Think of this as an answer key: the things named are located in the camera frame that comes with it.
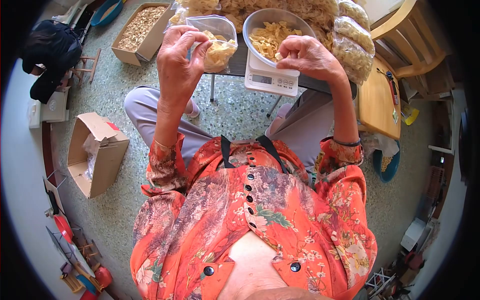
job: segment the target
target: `terrazzo floor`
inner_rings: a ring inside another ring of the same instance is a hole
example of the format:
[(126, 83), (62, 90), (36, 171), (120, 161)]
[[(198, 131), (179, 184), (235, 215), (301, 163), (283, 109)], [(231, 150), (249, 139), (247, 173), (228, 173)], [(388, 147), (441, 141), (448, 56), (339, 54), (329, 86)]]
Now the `terrazzo floor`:
[[(112, 288), (120, 299), (140, 299), (130, 273), (132, 227), (134, 218), (146, 200), (140, 185), (146, 182), (145, 167), (148, 147), (133, 127), (123, 109), (126, 94), (137, 85), (158, 87), (156, 64), (144, 62), (136, 67), (119, 61), (110, 49), (117, 33), (140, 0), (129, 0), (121, 14), (105, 28), (91, 28), (84, 44), (84, 55), (92, 56), (101, 48), (94, 80), (73, 86), (69, 92), (70, 120), (52, 123), (54, 163), (68, 179), (60, 188), (60, 196), (69, 219), (82, 226), (85, 235), (94, 239), (103, 258), (101, 263), (114, 278)], [(270, 124), (266, 113), (276, 100), (272, 94), (245, 90), (243, 78), (217, 76), (215, 101), (210, 102), (210, 75), (203, 75), (194, 94), (201, 109), (191, 123), (212, 135), (225, 135), (231, 140), (261, 135)], [(293, 98), (283, 97), (276, 110)], [(378, 242), (376, 271), (395, 258), (401, 238), (413, 219), (427, 176), (433, 138), (430, 103), (416, 102), (418, 119), (410, 127), (402, 124), (401, 163), (394, 179), (383, 184), (375, 174), (372, 162), (366, 159), (361, 168), (367, 181), (368, 226)], [(66, 168), (70, 135), (75, 116), (95, 111), (108, 117), (130, 138), (115, 184), (94, 199), (86, 199)]]

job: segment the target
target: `slipper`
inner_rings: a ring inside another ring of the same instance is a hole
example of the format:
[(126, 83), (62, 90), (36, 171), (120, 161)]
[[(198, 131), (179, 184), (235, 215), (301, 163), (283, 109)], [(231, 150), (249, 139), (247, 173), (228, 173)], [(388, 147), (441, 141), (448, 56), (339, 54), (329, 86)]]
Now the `slipper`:
[(270, 132), (270, 128), (272, 128), (272, 125), (273, 123), (275, 122), (275, 120), (277, 120), (277, 118), (281, 118), (281, 119), (285, 119), (285, 116), (287, 115), (288, 111), (290, 111), (290, 109), (292, 108), (292, 104), (290, 103), (285, 103), (284, 105), (282, 105), (278, 111), (276, 112), (276, 116), (275, 116), (275, 119), (273, 119), (272, 123), (270, 123), (270, 125), (267, 127), (267, 129), (265, 130), (265, 136), (266, 137), (270, 137), (271, 132)]
[(192, 101), (193, 111), (186, 115), (189, 116), (190, 118), (196, 118), (198, 117), (198, 115), (200, 115), (200, 108), (198, 107), (198, 105), (195, 103), (193, 99), (190, 99), (190, 100)]

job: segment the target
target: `white scale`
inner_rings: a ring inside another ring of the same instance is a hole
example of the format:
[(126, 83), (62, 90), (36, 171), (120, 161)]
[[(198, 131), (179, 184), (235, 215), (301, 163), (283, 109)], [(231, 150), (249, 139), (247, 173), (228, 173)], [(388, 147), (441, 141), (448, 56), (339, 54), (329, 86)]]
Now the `white scale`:
[(287, 97), (296, 97), (300, 72), (277, 69), (259, 60), (248, 50), (245, 70), (245, 88)]

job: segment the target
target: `box of dried food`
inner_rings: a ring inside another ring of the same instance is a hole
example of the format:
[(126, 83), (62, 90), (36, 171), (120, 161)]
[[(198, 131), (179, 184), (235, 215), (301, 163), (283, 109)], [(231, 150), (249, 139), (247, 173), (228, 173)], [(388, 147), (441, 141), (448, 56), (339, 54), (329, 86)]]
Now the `box of dried food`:
[(115, 56), (126, 63), (141, 66), (150, 61), (163, 41), (163, 30), (175, 14), (169, 3), (144, 3), (130, 16), (113, 42)]

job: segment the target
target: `orange floral blouse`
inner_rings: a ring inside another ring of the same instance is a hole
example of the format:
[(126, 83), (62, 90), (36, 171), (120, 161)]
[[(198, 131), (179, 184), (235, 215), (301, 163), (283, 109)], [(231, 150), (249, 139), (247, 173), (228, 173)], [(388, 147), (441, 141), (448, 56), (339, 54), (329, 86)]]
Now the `orange floral blouse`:
[(272, 266), (287, 285), (334, 299), (355, 296), (377, 252), (366, 222), (361, 146), (323, 140), (313, 190), (281, 141), (272, 143), (289, 174), (259, 144), (232, 143), (236, 168), (224, 168), (220, 137), (186, 169), (183, 138), (178, 133), (175, 146), (153, 141), (150, 148), (149, 184), (142, 186), (150, 198), (135, 220), (130, 260), (144, 299), (216, 299), (235, 264), (229, 249), (249, 230), (276, 250)]

